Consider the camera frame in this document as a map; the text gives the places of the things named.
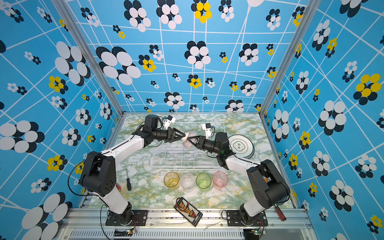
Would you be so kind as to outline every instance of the small electronic board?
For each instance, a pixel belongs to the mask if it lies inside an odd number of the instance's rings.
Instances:
[[[203,213],[197,210],[192,204],[190,204],[183,197],[176,199],[176,205],[173,207],[178,211],[185,219],[187,219],[193,226],[196,226],[201,217],[203,217]]]

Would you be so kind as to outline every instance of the metal corner post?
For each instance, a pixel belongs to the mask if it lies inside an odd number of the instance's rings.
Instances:
[[[52,3],[56,7],[60,16],[63,18],[65,25],[69,29],[70,34],[72,35],[74,41],[76,42],[85,59],[87,60],[90,69],[94,73],[94,77],[100,83],[100,86],[103,89],[105,95],[111,101],[113,108],[116,110],[119,117],[121,118],[123,116],[124,111],[116,96],[111,92],[111,86],[105,78],[103,71],[100,69],[99,64],[94,58],[93,53],[84,38],[84,35],[80,31],[80,28],[78,27],[75,19],[73,18],[73,14],[69,9],[68,4],[65,2],[65,0],[52,0]]]
[[[285,55],[283,57],[283,60],[281,61],[281,64],[278,68],[277,75],[275,79],[273,80],[267,95],[265,96],[264,102],[263,102],[263,108],[260,112],[260,115],[264,115],[266,110],[268,109],[268,106],[271,104],[274,96],[275,96],[275,89],[279,86],[280,82],[284,79],[284,74],[287,71],[292,58],[295,54],[295,51],[297,49],[297,46],[300,44],[301,40],[303,39],[303,36],[305,32],[307,31],[312,18],[314,14],[316,13],[316,9],[319,6],[321,0],[310,0],[307,8],[305,10],[305,14],[303,15],[303,19],[300,22],[300,25],[297,27],[296,32],[293,35],[293,38],[291,40],[291,43],[288,46],[287,51],[285,52]]]

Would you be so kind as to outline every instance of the green glass cup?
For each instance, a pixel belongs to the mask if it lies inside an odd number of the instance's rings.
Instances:
[[[169,172],[164,177],[164,184],[167,187],[175,187],[179,183],[180,177],[175,172]]]
[[[201,189],[207,189],[211,186],[212,180],[211,177],[206,173],[200,173],[196,177],[196,185]]]

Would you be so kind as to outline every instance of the screwdriver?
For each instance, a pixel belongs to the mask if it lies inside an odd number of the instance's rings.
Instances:
[[[128,188],[128,191],[130,191],[132,189],[132,187],[131,187],[131,182],[129,181],[129,178],[128,178],[128,169],[127,168],[125,169],[125,172],[127,173],[127,188]]]

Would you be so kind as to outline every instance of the green and white marble surface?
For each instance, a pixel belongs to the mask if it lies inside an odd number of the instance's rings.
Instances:
[[[116,144],[134,132],[137,126],[144,121],[146,115],[128,114]],[[167,116],[168,113],[156,115]],[[276,157],[258,114],[172,113],[171,115],[176,117],[176,122],[224,122],[228,136],[241,134],[253,142],[255,153],[250,160],[260,162],[269,159],[277,166]],[[195,186],[190,192],[186,192],[180,184],[174,188],[168,188],[164,185],[163,179],[168,172],[174,170],[151,167],[153,150],[154,148],[145,147],[136,151],[116,167],[117,183],[121,186],[121,194],[131,202],[133,208],[173,208],[176,198],[181,196],[197,208],[238,208],[252,197],[252,187],[248,176],[224,168],[219,170],[175,170],[180,177],[184,173],[190,173],[197,177],[200,173],[205,172],[211,178],[216,171],[222,171],[228,176],[228,184],[222,189],[216,189],[213,183],[205,190]],[[131,191],[127,190],[126,169],[128,169],[128,177],[132,186]],[[102,204],[99,199],[93,197],[88,207],[100,208]],[[280,207],[293,208],[291,201]]]

